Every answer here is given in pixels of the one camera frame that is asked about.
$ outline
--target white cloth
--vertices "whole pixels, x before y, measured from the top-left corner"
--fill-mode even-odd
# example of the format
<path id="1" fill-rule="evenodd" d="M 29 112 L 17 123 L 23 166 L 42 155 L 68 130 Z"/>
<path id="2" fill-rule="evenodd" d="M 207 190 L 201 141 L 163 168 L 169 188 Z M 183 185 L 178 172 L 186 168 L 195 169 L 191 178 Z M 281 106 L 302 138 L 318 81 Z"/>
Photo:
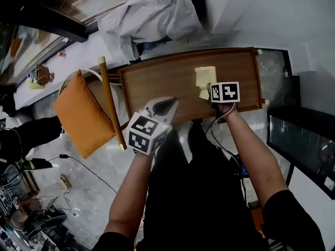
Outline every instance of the white cloth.
<path id="1" fill-rule="evenodd" d="M 98 27 L 113 59 L 125 62 L 140 57 L 137 43 L 204 33 L 192 0 L 129 0 L 98 20 Z"/>

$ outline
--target black cabinet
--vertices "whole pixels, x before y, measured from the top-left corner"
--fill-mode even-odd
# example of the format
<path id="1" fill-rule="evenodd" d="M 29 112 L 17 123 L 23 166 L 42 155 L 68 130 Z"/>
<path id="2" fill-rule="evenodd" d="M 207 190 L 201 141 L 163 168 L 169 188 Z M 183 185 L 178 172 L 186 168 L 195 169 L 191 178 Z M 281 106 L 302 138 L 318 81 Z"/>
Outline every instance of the black cabinet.
<path id="1" fill-rule="evenodd" d="M 267 112 L 267 144 L 335 199 L 335 116 L 296 106 Z"/>

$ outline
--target black sleeve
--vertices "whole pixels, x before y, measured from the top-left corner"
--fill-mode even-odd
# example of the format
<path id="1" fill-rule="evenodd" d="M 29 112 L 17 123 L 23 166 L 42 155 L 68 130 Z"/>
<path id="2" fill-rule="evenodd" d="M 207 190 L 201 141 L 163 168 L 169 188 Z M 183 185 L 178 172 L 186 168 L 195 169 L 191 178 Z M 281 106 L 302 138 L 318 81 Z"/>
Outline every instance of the black sleeve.
<path id="1" fill-rule="evenodd" d="M 269 198 L 263 209 L 264 233 L 297 250 L 325 250 L 320 230 L 289 190 Z"/>
<path id="2" fill-rule="evenodd" d="M 130 239 L 116 232 L 106 232 L 99 238 L 92 251 L 117 250 L 133 251 L 134 245 Z"/>

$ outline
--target wooden tray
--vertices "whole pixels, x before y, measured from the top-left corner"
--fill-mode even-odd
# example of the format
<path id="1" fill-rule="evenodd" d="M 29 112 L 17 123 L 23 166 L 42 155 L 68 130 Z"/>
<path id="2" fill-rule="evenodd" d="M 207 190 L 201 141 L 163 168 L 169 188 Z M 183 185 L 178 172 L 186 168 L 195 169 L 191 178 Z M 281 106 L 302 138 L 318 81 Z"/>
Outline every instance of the wooden tray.
<path id="1" fill-rule="evenodd" d="M 215 49 L 155 58 L 119 69 L 129 116 L 149 100 L 166 96 L 179 99 L 174 123 L 214 116 L 195 86 L 195 68 L 203 66 L 216 67 L 217 82 L 239 82 L 239 111 L 262 108 L 255 49 Z"/>

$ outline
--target person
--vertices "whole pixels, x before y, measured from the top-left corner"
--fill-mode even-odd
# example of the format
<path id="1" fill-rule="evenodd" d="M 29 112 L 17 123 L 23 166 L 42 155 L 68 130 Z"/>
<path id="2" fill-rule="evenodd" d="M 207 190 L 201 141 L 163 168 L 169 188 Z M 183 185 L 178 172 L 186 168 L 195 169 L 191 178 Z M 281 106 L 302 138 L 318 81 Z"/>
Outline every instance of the person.
<path id="1" fill-rule="evenodd" d="M 26 122 L 9 130 L 0 130 L 0 158 L 3 161 L 18 162 L 32 148 L 58 138 L 62 131 L 57 116 Z"/>
<path id="2" fill-rule="evenodd" d="M 270 150 L 236 109 L 224 118 L 258 196 L 265 235 L 293 250 L 325 250 L 318 226 L 288 189 Z M 190 163 L 176 131 L 170 132 L 152 171 L 153 155 L 135 155 L 94 251 L 133 250 L 144 205 L 144 239 L 137 250 L 269 249 L 255 229 L 240 177 L 200 121 L 192 123 L 188 144 Z"/>

